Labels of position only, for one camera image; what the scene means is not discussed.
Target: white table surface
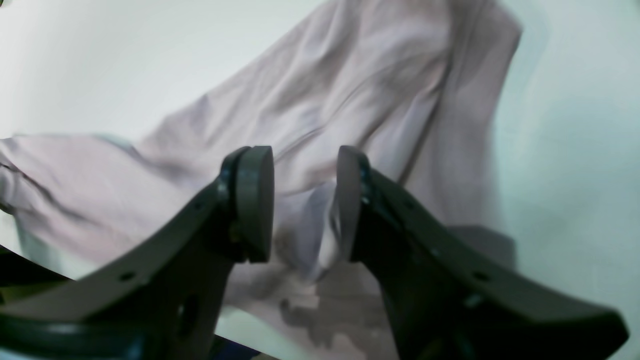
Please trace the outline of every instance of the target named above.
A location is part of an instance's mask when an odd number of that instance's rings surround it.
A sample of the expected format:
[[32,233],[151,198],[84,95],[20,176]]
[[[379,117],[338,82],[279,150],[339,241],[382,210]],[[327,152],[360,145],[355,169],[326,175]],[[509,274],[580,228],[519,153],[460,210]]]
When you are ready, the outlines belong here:
[[[254,59],[320,0],[5,0],[0,136],[135,139]],[[640,359],[640,3],[503,0],[523,24],[496,116],[504,232],[522,273],[620,309]],[[93,266],[0,244],[78,278]],[[216,333],[282,360],[309,358],[232,307]]]

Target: light purple cloth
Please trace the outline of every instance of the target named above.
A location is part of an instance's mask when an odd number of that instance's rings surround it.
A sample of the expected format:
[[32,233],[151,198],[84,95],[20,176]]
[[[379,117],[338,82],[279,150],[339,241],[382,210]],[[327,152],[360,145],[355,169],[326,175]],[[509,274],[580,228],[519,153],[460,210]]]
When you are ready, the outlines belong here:
[[[340,145],[446,224],[495,225],[491,119],[520,31],[492,0],[334,0],[148,137],[0,141],[0,201],[50,246],[107,263],[148,238],[244,145],[271,145],[272,261],[225,301],[318,358],[394,359],[379,290],[326,231]],[[313,280],[326,274],[319,284]]]

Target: cloth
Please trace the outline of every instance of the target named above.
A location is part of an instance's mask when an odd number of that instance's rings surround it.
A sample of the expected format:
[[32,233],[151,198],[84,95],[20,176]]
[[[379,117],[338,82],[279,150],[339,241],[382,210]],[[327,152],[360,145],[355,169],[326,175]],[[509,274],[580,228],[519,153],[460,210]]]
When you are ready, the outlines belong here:
[[318,359],[394,359],[375,279],[336,261],[338,149],[363,149],[445,224],[495,225],[490,124],[519,34],[492,0],[330,1],[133,144],[1,140],[0,202],[28,233],[103,265],[169,221],[228,153],[271,145],[271,261],[237,265],[225,303]]

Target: wrinkled fabric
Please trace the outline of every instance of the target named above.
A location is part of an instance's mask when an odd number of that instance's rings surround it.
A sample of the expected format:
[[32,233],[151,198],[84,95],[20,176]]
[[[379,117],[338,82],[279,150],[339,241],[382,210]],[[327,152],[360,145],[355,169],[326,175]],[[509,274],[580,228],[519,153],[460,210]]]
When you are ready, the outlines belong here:
[[519,34],[492,0],[330,1],[131,145],[1,140],[0,202],[29,234],[104,265],[169,221],[228,153],[271,145],[271,261],[236,266],[225,303],[319,359],[394,359],[374,278],[337,262],[327,226],[339,147],[364,150],[441,222],[495,225],[490,125]]

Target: mounting hole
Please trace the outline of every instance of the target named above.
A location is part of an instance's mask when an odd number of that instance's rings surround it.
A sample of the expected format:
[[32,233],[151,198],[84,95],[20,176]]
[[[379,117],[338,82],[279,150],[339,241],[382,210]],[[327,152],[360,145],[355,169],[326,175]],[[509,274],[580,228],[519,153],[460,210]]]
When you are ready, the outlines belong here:
[[188,297],[178,307],[178,335],[188,336],[195,328],[198,320],[198,298],[196,295]]
[[476,278],[476,280],[480,280],[484,282],[491,281],[491,278],[489,277],[489,275],[485,274],[482,271],[474,271],[474,278]]
[[134,273],[133,271],[126,272],[120,276],[120,281],[129,281],[134,277],[136,277],[136,273]]

